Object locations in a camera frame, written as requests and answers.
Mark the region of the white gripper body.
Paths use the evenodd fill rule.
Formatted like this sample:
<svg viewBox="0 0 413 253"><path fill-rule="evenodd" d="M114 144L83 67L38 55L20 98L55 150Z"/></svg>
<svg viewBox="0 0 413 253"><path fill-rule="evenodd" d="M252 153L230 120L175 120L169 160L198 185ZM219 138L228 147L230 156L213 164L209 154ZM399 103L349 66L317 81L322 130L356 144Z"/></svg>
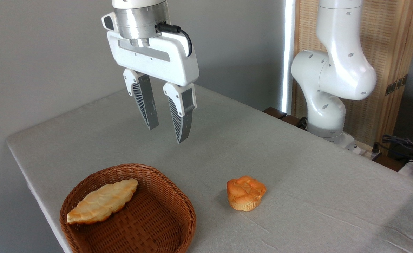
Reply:
<svg viewBox="0 0 413 253"><path fill-rule="evenodd" d="M107 32L115 62L125 68L171 82L189 85L199 77L195 51L189 54L185 36L163 32L149 38L148 47L134 47L126 38L114 31Z"/></svg>

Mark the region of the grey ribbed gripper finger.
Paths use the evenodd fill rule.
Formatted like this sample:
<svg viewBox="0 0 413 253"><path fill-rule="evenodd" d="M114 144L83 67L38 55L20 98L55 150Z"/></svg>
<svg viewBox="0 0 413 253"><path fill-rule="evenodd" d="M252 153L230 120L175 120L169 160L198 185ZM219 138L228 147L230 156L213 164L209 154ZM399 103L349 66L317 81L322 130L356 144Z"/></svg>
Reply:
<svg viewBox="0 0 413 253"><path fill-rule="evenodd" d="M194 84L179 86L167 82L163 91L168 97L177 143L180 144L189 136L193 111L197 108Z"/></svg>
<svg viewBox="0 0 413 253"><path fill-rule="evenodd" d="M147 127L149 130L156 128L159 122L149 76L131 69L125 69L123 77L127 91L130 96L134 97Z"/></svg>

